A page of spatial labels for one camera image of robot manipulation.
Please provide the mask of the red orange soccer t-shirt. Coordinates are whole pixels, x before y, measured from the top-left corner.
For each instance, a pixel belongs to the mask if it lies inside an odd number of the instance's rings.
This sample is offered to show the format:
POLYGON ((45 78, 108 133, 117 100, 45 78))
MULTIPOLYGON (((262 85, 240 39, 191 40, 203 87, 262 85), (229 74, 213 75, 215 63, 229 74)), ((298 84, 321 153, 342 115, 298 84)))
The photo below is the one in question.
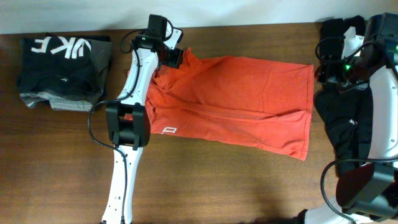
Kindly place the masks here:
POLYGON ((313 66, 249 57, 198 58, 154 73, 146 96, 151 132, 255 147, 305 160, 313 66))

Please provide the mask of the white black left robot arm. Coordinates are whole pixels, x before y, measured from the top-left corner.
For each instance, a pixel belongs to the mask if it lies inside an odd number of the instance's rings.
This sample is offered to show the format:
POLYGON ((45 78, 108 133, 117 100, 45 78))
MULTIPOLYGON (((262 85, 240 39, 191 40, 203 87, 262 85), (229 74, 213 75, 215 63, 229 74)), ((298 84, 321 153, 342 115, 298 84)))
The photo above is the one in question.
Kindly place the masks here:
POLYGON ((153 74, 159 65, 177 68, 181 37, 162 40, 139 35, 132 44, 132 64, 117 100, 106 106, 108 133, 113 143, 114 167, 102 223, 132 223, 132 196, 137 167, 150 139, 150 122, 145 100, 153 74))

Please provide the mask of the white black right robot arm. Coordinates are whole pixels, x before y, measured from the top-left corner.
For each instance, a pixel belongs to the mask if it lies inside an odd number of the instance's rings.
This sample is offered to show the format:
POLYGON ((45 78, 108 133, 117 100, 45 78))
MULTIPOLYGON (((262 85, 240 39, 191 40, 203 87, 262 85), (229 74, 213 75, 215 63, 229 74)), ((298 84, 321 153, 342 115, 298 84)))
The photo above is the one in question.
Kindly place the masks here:
POLYGON ((322 89, 314 105, 338 174, 336 193, 294 223, 397 219, 397 15, 331 19, 315 47, 322 89))

